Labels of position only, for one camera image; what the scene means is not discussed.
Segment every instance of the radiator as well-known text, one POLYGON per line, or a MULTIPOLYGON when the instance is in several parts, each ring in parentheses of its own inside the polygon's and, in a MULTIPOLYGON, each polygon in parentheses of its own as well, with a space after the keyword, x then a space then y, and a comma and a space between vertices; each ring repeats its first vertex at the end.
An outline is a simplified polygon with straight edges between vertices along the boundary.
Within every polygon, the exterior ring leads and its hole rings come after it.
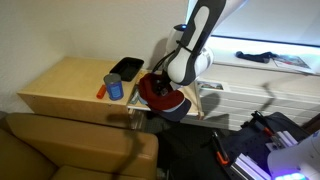
POLYGON ((281 112, 301 126, 320 112, 320 98, 303 93, 205 80, 198 81, 198 89, 204 118, 198 120, 187 116, 183 123, 239 130, 240 125, 251 120, 251 113, 258 110, 263 115, 281 112), (223 89, 214 87, 217 84, 223 89))

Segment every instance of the small container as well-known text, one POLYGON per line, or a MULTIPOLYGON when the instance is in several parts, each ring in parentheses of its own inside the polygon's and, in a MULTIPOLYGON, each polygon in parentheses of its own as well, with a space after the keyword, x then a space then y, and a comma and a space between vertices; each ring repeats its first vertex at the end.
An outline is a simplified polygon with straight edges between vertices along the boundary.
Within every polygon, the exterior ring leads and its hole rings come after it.
POLYGON ((130 82, 139 72, 144 61, 137 58, 125 57, 121 59, 109 73, 117 73, 122 81, 130 82))
POLYGON ((106 75, 103 80, 111 100, 116 101, 123 97, 121 76, 119 74, 110 73, 106 75))

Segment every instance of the black tray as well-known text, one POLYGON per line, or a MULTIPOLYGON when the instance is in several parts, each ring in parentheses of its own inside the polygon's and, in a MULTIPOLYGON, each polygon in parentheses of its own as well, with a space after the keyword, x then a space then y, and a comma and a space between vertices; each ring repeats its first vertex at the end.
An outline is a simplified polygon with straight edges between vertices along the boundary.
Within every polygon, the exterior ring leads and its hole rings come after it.
POLYGON ((141 59, 125 57, 110 70, 110 73, 117 73, 122 81, 129 82, 137 75, 143 63, 141 59))

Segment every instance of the brown leather couch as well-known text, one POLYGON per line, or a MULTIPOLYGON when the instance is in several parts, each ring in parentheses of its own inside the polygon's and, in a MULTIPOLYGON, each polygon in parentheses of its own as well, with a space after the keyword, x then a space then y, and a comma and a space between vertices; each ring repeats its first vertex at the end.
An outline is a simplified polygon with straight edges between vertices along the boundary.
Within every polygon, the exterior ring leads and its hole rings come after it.
POLYGON ((153 134, 24 113, 0 127, 0 179, 156 179, 153 134))

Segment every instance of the orange object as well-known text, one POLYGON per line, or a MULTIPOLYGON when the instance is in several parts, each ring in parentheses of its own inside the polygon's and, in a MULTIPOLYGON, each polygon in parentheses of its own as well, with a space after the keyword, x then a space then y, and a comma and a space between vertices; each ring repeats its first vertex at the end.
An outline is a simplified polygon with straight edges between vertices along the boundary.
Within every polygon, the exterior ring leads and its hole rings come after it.
POLYGON ((270 131, 270 129, 269 128, 264 128, 263 129, 263 131, 269 136, 269 137, 271 137, 271 136, 273 136, 273 133, 270 131))
POLYGON ((106 91, 107 91, 106 85, 102 85, 102 86, 100 87, 100 89, 99 89, 96 97, 97 97, 98 99, 102 99, 103 96, 104 96, 104 94, 106 93, 106 91))
POLYGON ((219 151, 217 152, 217 159, 221 165, 225 166, 229 163, 229 159, 224 159, 219 151))

